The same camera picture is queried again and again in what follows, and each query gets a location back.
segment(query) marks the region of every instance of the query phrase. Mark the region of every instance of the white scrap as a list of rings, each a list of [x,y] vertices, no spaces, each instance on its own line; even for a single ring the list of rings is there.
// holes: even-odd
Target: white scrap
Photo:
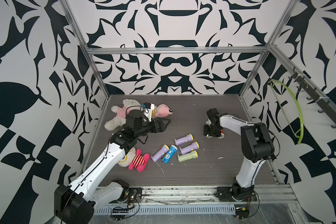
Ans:
[[[158,164],[158,163],[156,163],[158,166],[159,166],[159,168],[161,168],[161,166]],[[163,169],[161,168],[161,170],[162,170],[162,172],[163,172],[163,174],[164,174],[164,171],[163,171]]]

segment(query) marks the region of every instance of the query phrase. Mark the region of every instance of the red and white striped shirt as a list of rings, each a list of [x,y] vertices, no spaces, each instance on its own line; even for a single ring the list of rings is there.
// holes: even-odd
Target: red and white striped shirt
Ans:
[[[134,165],[134,168],[137,168],[138,165],[140,164],[144,164],[144,159],[143,159],[143,156],[142,155],[136,155],[132,161],[133,165]]]

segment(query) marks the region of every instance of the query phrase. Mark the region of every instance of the blue flashlight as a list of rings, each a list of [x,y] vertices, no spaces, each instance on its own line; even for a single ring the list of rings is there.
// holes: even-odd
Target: blue flashlight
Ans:
[[[162,161],[165,164],[169,163],[170,158],[173,156],[173,154],[177,151],[177,147],[175,145],[171,145],[169,151],[166,153],[165,157],[162,159]]]

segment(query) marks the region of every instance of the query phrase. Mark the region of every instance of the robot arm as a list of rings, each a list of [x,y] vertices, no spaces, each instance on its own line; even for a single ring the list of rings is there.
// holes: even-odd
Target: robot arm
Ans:
[[[150,108],[143,107],[145,112],[152,113]],[[129,185],[119,179],[113,180],[99,191],[95,190],[113,166],[137,143],[139,137],[148,133],[163,132],[169,123],[170,119],[166,118],[155,118],[145,122],[143,111],[131,110],[126,115],[126,124],[112,135],[107,147],[93,164],[69,186],[60,185],[55,190],[55,215],[67,224],[86,224],[95,210],[120,198],[124,188],[128,188]]]
[[[220,114],[216,108],[207,111],[208,122],[204,135],[221,138],[223,128],[241,135],[244,160],[238,175],[234,178],[232,196],[239,200],[253,192],[255,177],[261,166],[274,153],[273,142],[264,123],[251,123],[231,114]]]

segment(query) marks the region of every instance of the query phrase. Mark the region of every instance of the black and white patterned wall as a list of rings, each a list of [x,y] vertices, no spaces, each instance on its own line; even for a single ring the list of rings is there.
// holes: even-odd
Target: black and white patterned wall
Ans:
[[[237,94],[259,53],[95,55],[110,94]]]
[[[336,103],[336,0],[301,0],[276,42],[277,46]],[[285,83],[296,93],[297,83],[271,54],[244,95],[254,122],[262,121],[282,147],[273,158],[280,176],[291,184],[311,222],[336,223],[336,129],[332,120],[305,92],[296,94],[304,120],[300,145],[291,131],[300,119],[291,95],[280,84],[275,92],[289,119],[287,122],[269,86],[271,79]],[[277,154],[278,144],[274,140]]]
[[[287,0],[69,0],[88,47],[264,46]],[[110,94],[237,94],[258,54],[96,55]]]
[[[57,1],[0,1],[0,223],[54,215],[104,99]]]

